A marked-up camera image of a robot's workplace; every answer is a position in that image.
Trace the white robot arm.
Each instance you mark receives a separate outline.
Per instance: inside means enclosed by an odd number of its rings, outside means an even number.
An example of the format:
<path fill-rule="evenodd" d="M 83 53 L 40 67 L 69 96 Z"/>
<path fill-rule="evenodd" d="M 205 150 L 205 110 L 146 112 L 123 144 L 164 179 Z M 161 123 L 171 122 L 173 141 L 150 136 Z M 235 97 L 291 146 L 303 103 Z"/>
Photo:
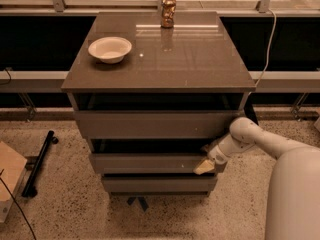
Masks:
<path fill-rule="evenodd" d="M 254 146 L 276 160 L 268 188 L 265 240 L 320 240 L 320 148 L 239 117 L 226 135 L 205 147 L 207 155 L 194 173 L 212 171 Z"/>

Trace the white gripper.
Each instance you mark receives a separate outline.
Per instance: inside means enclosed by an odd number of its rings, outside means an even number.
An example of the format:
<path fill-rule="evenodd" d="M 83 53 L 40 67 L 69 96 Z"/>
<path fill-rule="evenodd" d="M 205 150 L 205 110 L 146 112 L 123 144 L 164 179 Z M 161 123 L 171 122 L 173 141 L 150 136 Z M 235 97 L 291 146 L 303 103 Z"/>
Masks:
<path fill-rule="evenodd" d="M 215 169 L 215 163 L 218 165 L 225 164 L 234 154 L 242 153 L 246 147 L 246 143 L 235 139 L 231 134 L 226 134 L 220 139 L 201 147 L 201 150 L 207 153 L 209 159 L 204 158 L 193 169 L 193 172 L 197 175 L 210 172 Z"/>

